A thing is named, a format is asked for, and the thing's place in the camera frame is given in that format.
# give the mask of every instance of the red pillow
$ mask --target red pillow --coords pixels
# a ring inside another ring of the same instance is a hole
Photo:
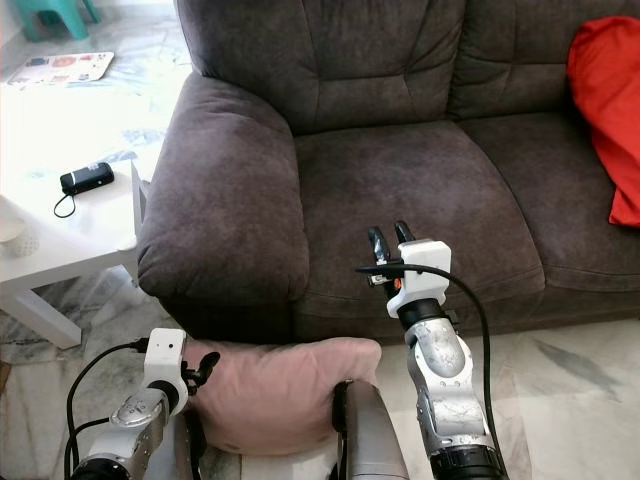
[[[569,53],[576,105],[616,184],[609,222],[640,228],[640,19],[585,23]]]

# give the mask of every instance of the gray sofa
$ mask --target gray sofa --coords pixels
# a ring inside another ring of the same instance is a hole
[[[640,231],[571,102],[570,42],[640,0],[179,0],[194,65],[140,285],[196,337],[402,340],[367,228],[445,241],[494,332],[640,314]],[[478,331],[468,300],[445,307]]]

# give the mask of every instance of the cable connector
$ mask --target cable connector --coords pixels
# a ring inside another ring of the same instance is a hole
[[[136,350],[138,353],[147,353],[147,347],[149,346],[149,337],[142,337],[136,340],[135,342],[131,342],[131,348]]]

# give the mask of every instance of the seat cushion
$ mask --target seat cushion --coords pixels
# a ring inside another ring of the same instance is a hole
[[[399,219],[416,238],[446,242],[453,273],[486,302],[544,287],[540,259],[509,189],[454,123],[298,137],[296,149],[310,278],[293,307],[294,329],[302,316],[316,323],[388,318],[384,291],[369,288],[354,268],[373,264],[372,225],[382,228],[397,256],[393,223]],[[461,305],[467,299],[449,287],[445,306]]]
[[[579,116],[536,113],[460,125],[511,187],[548,285],[640,291],[640,232],[608,222],[614,186]]]

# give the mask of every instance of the black cable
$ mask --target black cable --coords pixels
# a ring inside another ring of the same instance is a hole
[[[70,468],[70,457],[71,457],[71,438],[77,438],[78,434],[84,430],[85,428],[94,427],[96,425],[101,425],[103,423],[107,423],[109,421],[108,417],[101,418],[99,420],[93,420],[91,422],[83,423],[78,428],[73,431],[73,436],[69,435],[67,439],[67,444],[64,447],[64,480],[69,480],[71,478],[71,468]]]
[[[67,197],[71,197],[71,201],[73,202],[73,210],[71,210],[71,212],[67,213],[66,215],[59,215],[58,212],[56,212],[56,210],[58,209],[58,206],[67,198]],[[64,197],[62,197],[60,200],[58,200],[58,203],[56,203],[56,205],[53,207],[53,214],[58,217],[58,218],[67,218],[70,217],[71,215],[74,214],[74,212],[76,211],[76,199],[74,198],[73,195],[65,195]]]
[[[500,444],[498,443],[498,435],[496,434],[496,426],[493,420],[493,409],[491,407],[491,340],[489,339],[489,323],[487,322],[487,316],[484,311],[484,307],[480,300],[473,293],[473,290],[467,286],[462,280],[460,280],[455,275],[447,272],[446,270],[441,270],[435,267],[427,267],[424,265],[412,265],[412,264],[388,264],[388,265],[378,265],[376,267],[360,267],[356,269],[357,272],[368,273],[370,275],[385,275],[389,274],[389,277],[395,277],[398,272],[418,272],[418,273],[431,273],[433,275],[438,275],[440,277],[444,277],[447,280],[456,284],[460,289],[471,299],[471,302],[478,310],[478,315],[480,316],[480,323],[482,325],[482,350],[483,350],[483,393],[484,393],[484,408],[487,414],[487,424],[489,426],[489,432],[491,433],[491,437],[493,438],[493,443],[495,444],[496,455],[498,457],[498,462],[500,463],[500,469],[502,473],[507,475],[507,469],[504,465],[504,459],[502,458],[502,452],[500,450]]]
[[[78,388],[80,381],[89,372],[89,370],[93,368],[93,366],[96,363],[98,363],[100,360],[102,360],[104,357],[106,357],[110,353],[113,353],[118,350],[124,350],[126,348],[133,348],[138,353],[145,353],[147,351],[148,345],[149,345],[148,338],[140,338],[135,342],[117,345],[115,347],[109,348],[108,350],[105,350],[96,358],[91,360],[91,362],[89,362],[89,364],[86,367],[84,367],[84,369],[80,372],[80,375],[78,375],[76,380],[73,382],[73,385],[71,385],[71,388],[69,389],[69,394],[67,395],[67,428],[69,430],[69,441],[71,442],[71,451],[73,453],[73,468],[76,468],[78,466],[78,463],[80,462],[80,458],[78,455],[78,442],[76,441],[73,433],[75,429],[74,422],[73,422],[73,396],[76,393],[76,389]]]

